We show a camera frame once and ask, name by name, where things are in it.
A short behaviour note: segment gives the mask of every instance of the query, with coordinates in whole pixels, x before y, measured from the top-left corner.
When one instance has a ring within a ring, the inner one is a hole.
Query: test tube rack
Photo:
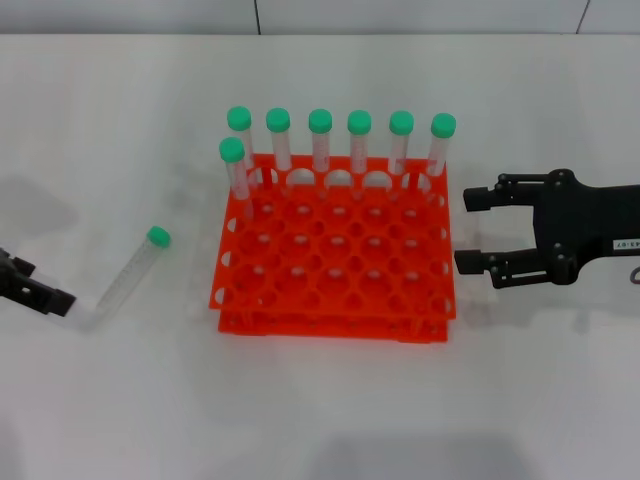
[[[447,172],[424,176],[427,160],[407,159],[391,177],[387,163],[369,157],[352,174],[348,156],[331,156],[319,173],[311,155],[292,155],[280,172],[273,154],[254,155],[252,217],[232,194],[227,204],[209,304],[220,332],[446,342],[455,318]],[[299,172],[312,182],[292,184]],[[332,185],[340,175],[350,185]],[[374,176],[390,185],[368,186]]]

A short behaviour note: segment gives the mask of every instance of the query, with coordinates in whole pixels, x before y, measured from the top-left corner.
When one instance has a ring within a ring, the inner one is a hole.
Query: green screw cap
[[[156,247],[167,248],[171,245],[171,235],[162,227],[151,227],[147,232],[147,238]]]
[[[267,128],[273,133],[286,132],[290,126],[289,112],[284,108],[272,108],[267,112]]]
[[[371,130],[371,115],[364,110],[354,110],[347,119],[347,128],[353,135],[366,135]]]
[[[227,112],[229,128],[242,132],[251,126],[251,112],[246,107],[233,107]]]
[[[331,114],[327,110],[319,108],[309,114],[309,130],[313,133],[329,133],[332,125]]]
[[[439,113],[431,122],[431,133],[438,138],[451,138],[456,131],[456,119],[449,113]]]
[[[236,137],[228,137],[220,142],[220,157],[227,163],[236,163],[244,158],[244,145]]]
[[[413,115],[406,110],[393,112],[389,119],[389,130],[396,135],[409,135],[413,132]]]

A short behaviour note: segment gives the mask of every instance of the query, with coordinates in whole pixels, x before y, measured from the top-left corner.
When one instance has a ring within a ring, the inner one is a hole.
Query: white table
[[[577,284],[496,292],[456,278],[446,345],[242,338],[206,310],[227,181],[225,112],[371,111],[370,151],[407,108],[451,149],[457,246],[532,245],[522,208],[466,214],[462,189],[558,166],[640,182],[640,38],[0,38],[0,239],[78,296],[66,320],[0,299],[3,480],[637,478],[640,259]],[[117,317],[74,324],[153,223],[174,246]]]

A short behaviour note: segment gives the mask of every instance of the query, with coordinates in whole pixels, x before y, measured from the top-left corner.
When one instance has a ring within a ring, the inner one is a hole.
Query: test tube
[[[329,170],[329,131],[331,113],[319,108],[309,114],[309,130],[313,149],[313,168],[316,172]]]
[[[253,141],[251,140],[251,112],[246,107],[233,107],[227,112],[229,128],[240,137],[244,145],[244,166],[253,168]]]
[[[351,171],[367,171],[367,135],[371,131],[371,115],[364,110],[354,110],[349,114],[347,128],[351,133]]]
[[[389,173],[402,175],[404,162],[407,159],[409,135],[413,131],[413,115],[404,110],[394,112],[389,119],[389,130],[392,133]]]
[[[273,154],[276,168],[281,172],[291,170],[291,150],[289,149],[289,127],[291,119],[284,108],[272,108],[267,112],[267,128],[271,131]]]
[[[456,119],[448,113],[439,113],[431,122],[431,149],[429,150],[429,173],[439,177],[442,175],[447,161],[449,141],[456,131]]]
[[[233,196],[237,200],[247,200],[249,198],[249,183],[247,169],[244,166],[242,140],[236,137],[225,138],[220,142],[220,157],[227,167]]]
[[[95,321],[114,314],[120,308],[151,265],[170,244],[171,235],[164,228],[155,226],[149,229],[142,245],[98,301],[94,312]]]

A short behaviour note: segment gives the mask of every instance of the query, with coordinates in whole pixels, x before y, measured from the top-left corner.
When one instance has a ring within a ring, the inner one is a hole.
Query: white wall
[[[258,0],[258,12],[262,33],[575,33],[586,3],[587,0]]]
[[[257,33],[253,0],[0,0],[0,33]]]
[[[592,0],[580,33],[640,33],[640,0]]]

